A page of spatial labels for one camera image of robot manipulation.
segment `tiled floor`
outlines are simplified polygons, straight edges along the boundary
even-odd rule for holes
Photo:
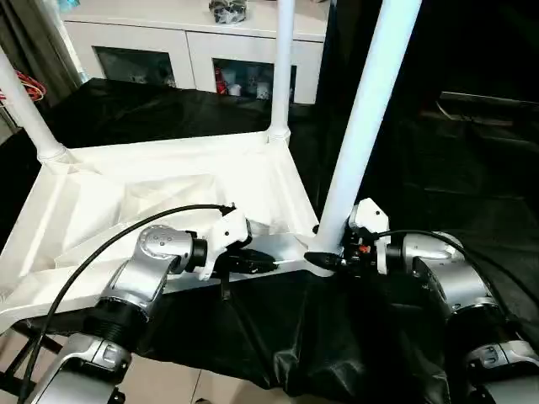
[[[65,341],[62,337],[55,339],[59,343]],[[16,332],[0,336],[1,371],[8,367],[25,342],[26,338]],[[42,350],[34,380],[40,378],[53,358],[52,353]],[[23,372],[24,366],[17,376],[22,377]],[[330,404],[330,401],[313,396],[293,399],[280,389],[266,391],[245,380],[138,356],[133,358],[120,391],[125,393],[127,404],[192,404],[200,398],[211,404]],[[0,404],[15,404],[16,401],[16,397],[0,391]]]

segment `black cable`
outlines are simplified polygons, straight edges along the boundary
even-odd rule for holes
[[[41,342],[43,341],[43,338],[46,335],[47,328],[51,324],[52,317],[54,316],[56,309],[61,303],[61,300],[71,287],[71,285],[75,282],[75,280],[78,278],[78,276],[86,269],[86,267],[92,263],[92,261],[105,249],[110,247],[112,244],[120,240],[123,236],[131,233],[132,231],[138,229],[139,227],[142,227],[144,225],[147,225],[148,223],[155,221],[161,217],[172,215],[174,213],[179,212],[185,212],[187,210],[205,210],[205,209],[215,209],[219,210],[223,215],[226,213],[229,213],[230,211],[234,210],[234,208],[223,206],[223,205],[188,205],[188,206],[180,206],[178,208],[173,208],[169,210],[164,210],[163,212],[159,212],[156,215],[152,215],[150,217],[147,217],[146,219],[139,221],[135,223],[134,225],[131,225],[127,227],[126,229],[120,231],[115,236],[111,237],[107,242],[101,245],[97,250],[95,250],[92,255],[90,255],[86,260],[81,263],[81,265],[77,268],[75,272],[69,277],[67,282],[62,286],[60,289],[60,292],[58,292],[58,295],[54,299],[54,301],[51,304],[51,308],[49,309],[49,312],[47,313],[47,317],[43,324],[41,325],[40,329],[40,335],[37,337],[35,341],[34,348],[32,349],[32,353],[29,357],[28,364],[26,365],[26,371],[24,372],[24,378],[23,383],[21,385],[19,399],[17,400],[17,404],[24,404],[24,400],[26,400],[26,396],[28,394],[28,389],[30,386],[30,382],[32,380],[32,372],[34,371],[35,363],[37,362],[37,358],[40,354],[40,348],[41,348]]]
[[[479,276],[483,280],[483,282],[487,285],[490,292],[493,294],[493,298],[496,300],[496,303],[500,306],[502,312],[505,316],[511,317],[511,311],[509,310],[509,307],[504,303],[504,300],[502,298],[502,295],[499,293],[498,288],[496,288],[488,279],[488,276],[484,273],[483,269],[481,268],[481,265],[478,264],[476,259],[472,256],[472,254],[464,247],[460,246],[458,243],[454,242],[447,236],[443,236],[438,233],[434,233],[433,231],[426,231],[426,230],[390,230],[390,231],[383,231],[381,233],[374,233],[373,236],[375,240],[378,240],[379,238],[386,237],[386,236],[396,236],[396,235],[406,235],[406,234],[420,234],[423,236],[433,237],[440,241],[443,241],[445,244],[448,244],[455,248],[462,256],[473,266],[473,268],[478,272]],[[510,274],[509,270],[504,268],[504,274]],[[515,276],[510,276],[511,280],[515,280]],[[528,295],[533,301],[536,301],[535,296],[525,287],[522,289],[524,293]]]

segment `red cable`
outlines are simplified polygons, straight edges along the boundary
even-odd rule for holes
[[[33,79],[32,77],[26,76],[24,73],[21,73],[19,71],[17,71],[17,77],[24,85],[26,93],[28,93],[32,101],[39,101],[45,96],[45,94],[47,94],[45,86],[37,80]],[[3,95],[1,92],[0,99],[6,99],[6,96]]]

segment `robotic arm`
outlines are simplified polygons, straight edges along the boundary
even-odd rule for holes
[[[508,322],[475,268],[454,247],[433,237],[411,233],[398,242],[373,237],[388,229],[387,222],[382,210],[364,199],[350,216],[342,255],[308,252],[306,259],[355,276],[376,271],[422,280],[446,319],[446,340],[460,362],[456,371],[467,380],[467,402],[539,402],[539,355]],[[461,245],[455,237],[438,234]]]
[[[218,221],[206,239],[168,226],[144,229],[132,257],[118,268],[85,319],[83,332],[69,337],[26,402],[125,402],[116,386],[123,380],[131,352],[152,319],[167,275],[185,271],[208,279],[227,248],[241,247],[250,237],[245,217],[238,210]],[[260,255],[273,263],[270,256]]]

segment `black cloth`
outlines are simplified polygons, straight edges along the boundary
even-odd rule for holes
[[[291,153],[313,206],[327,193],[346,116],[291,109]],[[92,80],[47,120],[68,147],[263,130],[259,100]],[[539,295],[536,129],[401,117],[388,111],[360,191],[392,228],[446,230],[486,252]],[[39,170],[21,133],[0,147],[12,190],[5,240]],[[485,272],[539,346],[539,313],[509,279]],[[167,295],[138,353],[341,401],[447,402],[443,324],[413,279],[282,274]],[[83,311],[58,315],[53,332],[80,329]],[[39,319],[34,325],[39,326]]]

